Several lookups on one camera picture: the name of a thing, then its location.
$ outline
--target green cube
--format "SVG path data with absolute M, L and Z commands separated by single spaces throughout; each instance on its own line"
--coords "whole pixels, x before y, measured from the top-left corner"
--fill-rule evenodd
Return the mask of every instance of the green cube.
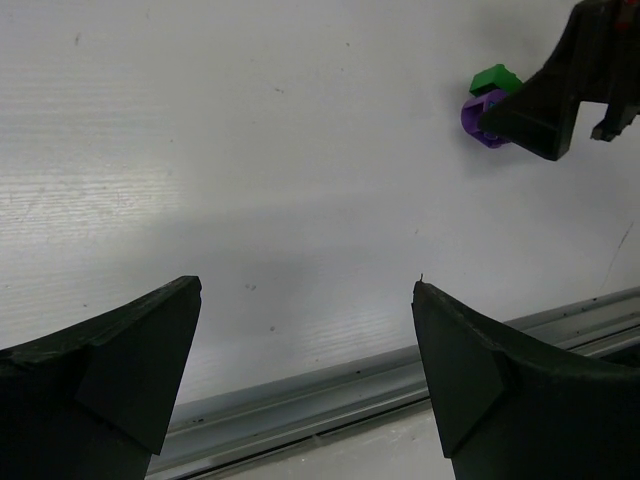
M 508 94 L 512 94 L 521 86 L 522 81 L 520 81 L 516 74 L 511 73 L 503 64 L 499 63 L 473 77 L 469 92 L 474 97 L 479 97 L 496 88 L 500 88 Z

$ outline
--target metal track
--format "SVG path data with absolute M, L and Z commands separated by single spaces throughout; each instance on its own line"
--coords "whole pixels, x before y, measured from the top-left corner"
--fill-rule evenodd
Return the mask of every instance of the metal track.
M 640 288 L 507 322 L 601 357 L 640 343 Z M 147 480 L 193 478 L 429 396 L 418 347 L 176 406 Z

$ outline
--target scratch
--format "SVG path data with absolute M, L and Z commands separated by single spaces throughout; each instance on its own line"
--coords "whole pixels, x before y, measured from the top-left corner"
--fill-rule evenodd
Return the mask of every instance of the scratch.
M 631 232 L 631 229 L 633 228 L 633 223 L 634 222 L 631 222 L 631 224 L 629 225 L 629 228 L 627 228 L 627 231 L 624 232 L 624 235 L 622 236 L 622 240 L 620 240 L 620 243 L 618 244 L 618 248 L 616 249 L 616 253 L 613 254 L 613 258 L 611 259 L 611 263 L 609 264 L 609 268 L 607 269 L 607 275 L 604 277 L 604 281 L 602 282 L 602 285 L 600 285 L 600 290 L 604 288 L 604 286 L 607 284 L 607 281 L 609 280 L 609 275 L 611 275 L 611 270 L 613 270 L 613 265 L 616 263 L 616 258 L 618 258 L 618 253 L 620 253 L 620 249 L 622 248 L 624 241 L 629 236 L 629 232 Z

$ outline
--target green object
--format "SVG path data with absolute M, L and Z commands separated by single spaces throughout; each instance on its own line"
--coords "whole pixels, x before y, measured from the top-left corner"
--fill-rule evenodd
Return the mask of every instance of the green object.
M 469 92 L 471 92 L 474 97 L 479 97 L 480 95 L 499 88 L 508 94 L 512 94 L 521 86 L 522 81 L 516 74 L 511 73 L 503 64 L 499 63 L 473 77 Z

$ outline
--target table surface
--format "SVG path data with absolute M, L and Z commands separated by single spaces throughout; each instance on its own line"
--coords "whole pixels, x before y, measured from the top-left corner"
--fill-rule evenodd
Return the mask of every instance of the table surface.
M 199 275 L 184 403 L 415 343 L 421 274 L 499 320 L 637 286 L 637 126 L 460 127 L 573 3 L 2 0 L 0 347 Z

